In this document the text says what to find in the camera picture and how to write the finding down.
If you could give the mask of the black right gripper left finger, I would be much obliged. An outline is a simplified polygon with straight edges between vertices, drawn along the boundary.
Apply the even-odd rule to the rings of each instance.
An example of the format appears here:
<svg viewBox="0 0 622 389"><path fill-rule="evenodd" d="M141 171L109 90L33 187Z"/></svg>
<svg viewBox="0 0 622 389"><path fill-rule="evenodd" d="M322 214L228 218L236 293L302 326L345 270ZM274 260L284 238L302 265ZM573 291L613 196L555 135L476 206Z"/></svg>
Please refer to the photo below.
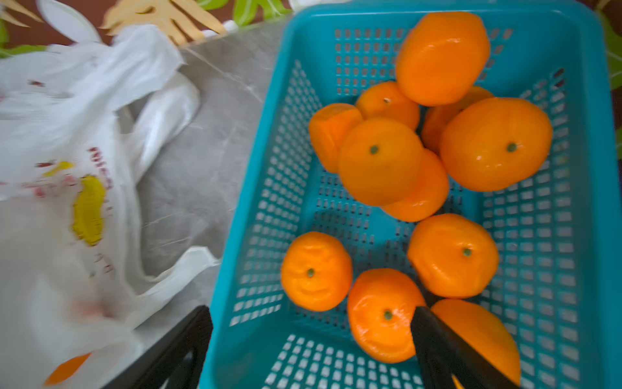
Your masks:
<svg viewBox="0 0 622 389"><path fill-rule="evenodd" d="M197 388L212 332L209 308L195 308L105 387Z"/></svg>

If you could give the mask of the white printed plastic bag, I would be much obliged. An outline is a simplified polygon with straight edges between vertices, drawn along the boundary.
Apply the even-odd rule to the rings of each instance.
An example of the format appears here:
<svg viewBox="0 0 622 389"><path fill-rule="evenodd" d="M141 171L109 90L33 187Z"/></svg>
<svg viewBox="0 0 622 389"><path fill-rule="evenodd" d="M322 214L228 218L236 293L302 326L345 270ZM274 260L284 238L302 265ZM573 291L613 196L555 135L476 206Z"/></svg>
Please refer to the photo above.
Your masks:
<svg viewBox="0 0 622 389"><path fill-rule="evenodd" d="M105 386L143 353L136 327L214 264L193 246L149 276L141 256L136 186L199 108L182 63L152 25L1 61L2 387Z"/></svg>

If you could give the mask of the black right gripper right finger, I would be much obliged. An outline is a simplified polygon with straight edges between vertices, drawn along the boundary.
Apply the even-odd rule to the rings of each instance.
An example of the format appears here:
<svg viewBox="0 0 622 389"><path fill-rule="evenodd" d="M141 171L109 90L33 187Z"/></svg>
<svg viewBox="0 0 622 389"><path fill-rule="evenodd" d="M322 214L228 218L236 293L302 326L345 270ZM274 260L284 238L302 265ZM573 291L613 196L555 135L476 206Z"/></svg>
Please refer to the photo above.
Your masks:
<svg viewBox="0 0 622 389"><path fill-rule="evenodd" d="M411 334L425 388L516 388L457 333L423 306L416 307Z"/></svg>

